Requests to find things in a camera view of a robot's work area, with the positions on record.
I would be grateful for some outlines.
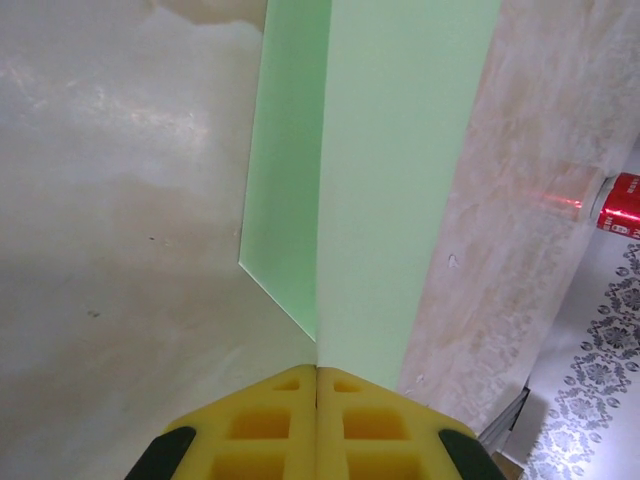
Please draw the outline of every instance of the mint green painted panel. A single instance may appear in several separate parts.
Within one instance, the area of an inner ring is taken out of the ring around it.
[[[269,0],[240,264],[311,338],[330,0]]]
[[[499,6],[334,3],[318,226],[322,366],[396,386]]]

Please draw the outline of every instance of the red can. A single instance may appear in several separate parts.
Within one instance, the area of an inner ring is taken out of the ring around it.
[[[640,176],[608,178],[596,198],[591,218],[598,228],[640,240]]]

